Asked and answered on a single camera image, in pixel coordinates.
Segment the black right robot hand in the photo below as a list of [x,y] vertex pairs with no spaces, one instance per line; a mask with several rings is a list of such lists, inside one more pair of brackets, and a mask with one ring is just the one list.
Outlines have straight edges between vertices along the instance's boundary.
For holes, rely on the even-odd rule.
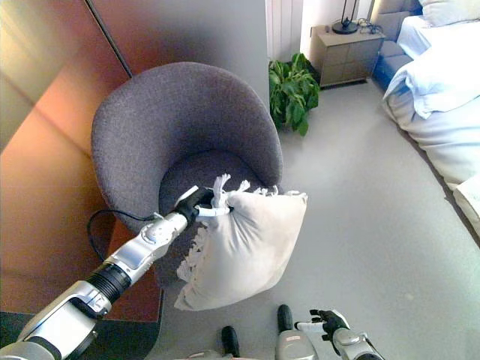
[[333,335],[338,329],[350,329],[345,317],[336,310],[309,310],[311,320],[299,321],[294,328],[303,332],[321,333],[324,341],[332,341]]

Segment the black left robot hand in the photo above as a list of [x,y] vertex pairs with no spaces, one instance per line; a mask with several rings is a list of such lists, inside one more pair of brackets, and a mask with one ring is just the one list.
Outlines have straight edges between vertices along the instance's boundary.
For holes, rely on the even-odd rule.
[[214,191],[210,187],[198,187],[194,185],[183,193],[174,205],[173,212],[182,215],[190,227],[196,221],[204,221],[210,218],[218,218],[228,215],[231,208],[215,208],[212,205]]

